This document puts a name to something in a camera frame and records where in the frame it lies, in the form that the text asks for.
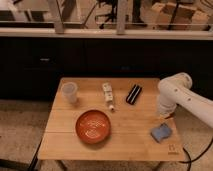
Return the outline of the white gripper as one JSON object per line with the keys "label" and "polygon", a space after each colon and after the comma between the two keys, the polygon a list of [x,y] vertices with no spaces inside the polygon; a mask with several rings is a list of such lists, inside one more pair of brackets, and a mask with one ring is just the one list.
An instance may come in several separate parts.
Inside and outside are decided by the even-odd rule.
{"label": "white gripper", "polygon": [[159,98],[157,111],[163,118],[168,118],[176,109],[176,104],[168,99]]}

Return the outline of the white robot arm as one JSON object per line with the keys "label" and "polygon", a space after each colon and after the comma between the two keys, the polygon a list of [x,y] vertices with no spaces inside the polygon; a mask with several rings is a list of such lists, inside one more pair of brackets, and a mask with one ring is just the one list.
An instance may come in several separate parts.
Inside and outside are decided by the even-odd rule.
{"label": "white robot arm", "polygon": [[178,73],[159,81],[157,111],[161,115],[173,113],[181,105],[205,124],[213,128],[213,100],[190,90],[192,78],[187,73]]}

